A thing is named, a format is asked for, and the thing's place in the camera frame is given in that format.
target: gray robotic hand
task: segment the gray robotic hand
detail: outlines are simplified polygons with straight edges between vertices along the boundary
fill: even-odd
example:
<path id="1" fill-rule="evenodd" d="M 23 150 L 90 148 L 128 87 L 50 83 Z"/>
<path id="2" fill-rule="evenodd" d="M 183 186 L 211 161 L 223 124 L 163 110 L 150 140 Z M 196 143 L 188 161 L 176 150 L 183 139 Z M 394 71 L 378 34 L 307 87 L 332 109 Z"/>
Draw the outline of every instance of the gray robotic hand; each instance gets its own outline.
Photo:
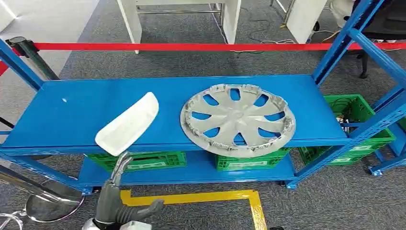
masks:
<path id="1" fill-rule="evenodd" d="M 104 183 L 101 189 L 96 207 L 96 217 L 89 219 L 82 230 L 122 230 L 124 226 L 128 226 L 126 229 L 136 229 L 129 228 L 132 224 L 128 223 L 140 221 L 163 208 L 164 201 L 161 199 L 154 200 L 149 207 L 142 209 L 128 207 L 121 201 L 119 189 L 121 175 L 132 160 L 133 158 L 129 156 L 127 151 L 120 154 L 111 178 Z"/>

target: black office chair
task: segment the black office chair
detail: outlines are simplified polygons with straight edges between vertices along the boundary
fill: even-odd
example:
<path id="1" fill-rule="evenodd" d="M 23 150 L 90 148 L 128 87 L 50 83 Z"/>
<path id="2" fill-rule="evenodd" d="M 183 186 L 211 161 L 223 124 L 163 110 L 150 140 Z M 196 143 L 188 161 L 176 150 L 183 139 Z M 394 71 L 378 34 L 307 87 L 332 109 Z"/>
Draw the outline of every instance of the black office chair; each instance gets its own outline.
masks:
<path id="1" fill-rule="evenodd" d="M 354 8 L 360 0 L 355 1 Z M 386 0 L 362 32 L 369 39 L 406 39 L 406 0 Z M 368 54 L 360 50 L 357 58 L 362 59 L 361 79 L 368 77 Z"/>

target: crate label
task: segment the crate label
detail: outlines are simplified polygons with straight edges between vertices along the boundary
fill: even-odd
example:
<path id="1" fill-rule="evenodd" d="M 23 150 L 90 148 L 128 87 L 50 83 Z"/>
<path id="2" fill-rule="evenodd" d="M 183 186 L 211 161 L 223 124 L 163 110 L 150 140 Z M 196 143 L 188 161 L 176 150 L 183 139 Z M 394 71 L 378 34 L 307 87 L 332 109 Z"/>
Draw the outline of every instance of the crate label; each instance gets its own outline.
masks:
<path id="1" fill-rule="evenodd" d="M 341 158 L 341 159 L 335 159 L 332 161 L 332 163 L 334 162 L 349 162 L 351 161 L 352 158 Z"/>
<path id="2" fill-rule="evenodd" d="M 355 147 L 353 147 L 350 151 L 369 150 L 371 147 L 372 147 L 372 145 L 367 145 L 367 146 L 355 146 Z"/>
<path id="3" fill-rule="evenodd" d="M 166 166 L 165 162 L 158 162 L 158 163 L 150 163 L 150 164 L 135 164 L 135 165 L 128 165 L 128 169 L 145 169 L 145 168 L 152 168 L 152 167 L 162 167 Z"/>
<path id="4" fill-rule="evenodd" d="M 250 167 L 250 166 L 264 166 L 267 165 L 267 161 L 257 161 L 257 162 L 245 162 L 245 163 L 230 163 L 228 166 L 230 168 L 240 168 L 240 167 Z"/>

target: white table leg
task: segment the white table leg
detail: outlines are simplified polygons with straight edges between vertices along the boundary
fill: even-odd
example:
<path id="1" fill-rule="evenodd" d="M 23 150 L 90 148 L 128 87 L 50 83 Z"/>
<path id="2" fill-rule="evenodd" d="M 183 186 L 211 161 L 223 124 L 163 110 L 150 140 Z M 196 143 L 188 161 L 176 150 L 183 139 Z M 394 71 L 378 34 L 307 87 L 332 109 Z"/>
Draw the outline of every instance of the white table leg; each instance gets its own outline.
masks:
<path id="1" fill-rule="evenodd" d="M 128 35 L 132 43 L 141 43 L 142 27 L 137 13 L 135 0 L 117 0 L 121 14 L 127 27 Z"/>
<path id="2" fill-rule="evenodd" d="M 327 0 L 295 0 L 287 18 L 287 27 L 297 43 L 305 44 Z"/>
<path id="3" fill-rule="evenodd" d="M 234 44 L 236 41 L 240 7 L 241 0 L 225 0 L 224 2 L 223 30 L 229 44 Z"/>

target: green crate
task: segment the green crate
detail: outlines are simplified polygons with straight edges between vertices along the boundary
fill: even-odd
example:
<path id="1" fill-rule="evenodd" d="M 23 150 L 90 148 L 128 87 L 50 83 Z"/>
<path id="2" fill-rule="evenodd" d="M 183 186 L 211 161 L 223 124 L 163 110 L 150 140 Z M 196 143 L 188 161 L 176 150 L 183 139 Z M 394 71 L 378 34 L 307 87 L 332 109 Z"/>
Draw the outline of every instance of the green crate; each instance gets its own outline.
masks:
<path id="1" fill-rule="evenodd" d="M 330 146 L 322 147 L 300 147 L 299 153 L 302 157 L 303 163 L 308 164 L 319 157 L 323 152 L 331 148 Z M 337 159 L 330 162 L 328 165 L 349 165 L 368 156 L 371 153 L 370 150 L 347 152 L 346 154 L 338 157 Z"/>
<path id="2" fill-rule="evenodd" d="M 252 157 L 235 158 L 216 155 L 216 167 L 218 171 L 234 171 L 246 169 L 270 169 L 281 161 L 291 148 L 281 148 L 270 154 Z"/>
<path id="3" fill-rule="evenodd" d="M 343 115 L 351 122 L 365 122 L 371 116 L 375 115 L 375 112 L 359 94 L 343 94 L 343 95 L 328 95 L 324 96 L 325 100 L 330 104 L 331 110 L 333 110 L 336 116 Z M 349 152 L 366 151 L 379 149 L 395 140 L 395 136 L 389 129 L 384 129 L 377 133 L 375 136 L 363 141 L 359 145 L 355 146 Z"/>
<path id="4" fill-rule="evenodd" d="M 335 116 L 343 115 L 350 122 L 365 122 L 375 112 L 359 94 L 328 95 L 324 96 L 329 103 Z M 371 154 L 380 147 L 395 140 L 395 136 L 389 129 L 384 129 L 373 137 L 363 141 L 359 145 L 344 153 L 329 165 L 348 165 Z M 305 164 L 314 161 L 331 146 L 299 148 L 300 155 Z"/>
<path id="5" fill-rule="evenodd" d="M 406 117 L 400 119 L 397 123 L 400 125 L 400 127 L 402 127 L 403 130 L 406 130 Z"/>
<path id="6" fill-rule="evenodd" d="M 85 154 L 85 156 L 109 172 L 113 170 L 118 159 L 109 154 Z M 131 153 L 131 156 L 134 159 L 128 164 L 126 172 L 186 166 L 184 152 L 135 152 Z"/>

